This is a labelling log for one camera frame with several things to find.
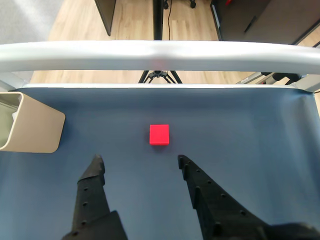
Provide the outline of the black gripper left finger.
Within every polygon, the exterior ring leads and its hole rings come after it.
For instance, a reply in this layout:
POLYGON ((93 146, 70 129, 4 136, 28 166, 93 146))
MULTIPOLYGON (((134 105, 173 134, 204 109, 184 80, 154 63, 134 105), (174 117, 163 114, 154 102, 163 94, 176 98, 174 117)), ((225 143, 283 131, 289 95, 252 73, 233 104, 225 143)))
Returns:
POLYGON ((110 211, 104 191, 105 165, 95 155, 77 182, 71 231, 64 240, 126 240, 120 216, 110 211))

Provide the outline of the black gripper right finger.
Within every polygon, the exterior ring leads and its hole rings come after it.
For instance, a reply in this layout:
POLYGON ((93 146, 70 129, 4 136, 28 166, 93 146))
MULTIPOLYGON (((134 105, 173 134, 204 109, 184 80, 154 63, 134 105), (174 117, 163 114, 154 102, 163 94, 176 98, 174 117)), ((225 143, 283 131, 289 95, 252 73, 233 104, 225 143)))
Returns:
POLYGON ((236 201, 190 158, 181 154, 177 159, 204 240, 267 239, 267 223, 236 201))

